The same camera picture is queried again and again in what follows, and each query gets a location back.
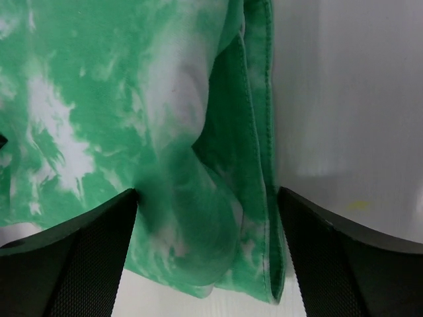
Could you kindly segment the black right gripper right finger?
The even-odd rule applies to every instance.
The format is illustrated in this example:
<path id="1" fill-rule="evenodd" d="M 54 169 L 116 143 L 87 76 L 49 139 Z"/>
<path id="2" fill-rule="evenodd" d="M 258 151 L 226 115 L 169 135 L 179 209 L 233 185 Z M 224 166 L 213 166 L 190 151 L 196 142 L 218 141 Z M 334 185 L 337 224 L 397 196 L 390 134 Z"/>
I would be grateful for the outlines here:
<path id="1" fill-rule="evenodd" d="M 421 316 L 422 244 L 281 187 L 278 207 L 308 316 Z"/>

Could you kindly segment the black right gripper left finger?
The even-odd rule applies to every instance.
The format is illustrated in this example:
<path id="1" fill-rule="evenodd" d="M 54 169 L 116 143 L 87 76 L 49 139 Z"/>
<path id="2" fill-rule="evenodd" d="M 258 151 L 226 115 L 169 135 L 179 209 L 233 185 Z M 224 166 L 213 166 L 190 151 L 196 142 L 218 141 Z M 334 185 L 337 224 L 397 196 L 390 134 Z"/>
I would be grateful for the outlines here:
<path id="1" fill-rule="evenodd" d="M 111 316 L 137 213 L 126 190 L 1 247 L 2 316 Z"/>

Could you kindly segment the green tie-dye trousers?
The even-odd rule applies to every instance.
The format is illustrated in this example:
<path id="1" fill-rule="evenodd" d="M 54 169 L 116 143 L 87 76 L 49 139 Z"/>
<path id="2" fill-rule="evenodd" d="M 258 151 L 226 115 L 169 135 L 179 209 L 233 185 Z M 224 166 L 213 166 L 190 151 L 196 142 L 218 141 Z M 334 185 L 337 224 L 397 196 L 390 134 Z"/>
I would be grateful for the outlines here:
<path id="1" fill-rule="evenodd" d="M 1 224 L 136 189 L 126 269 L 278 304 L 270 1 L 2 1 Z"/>

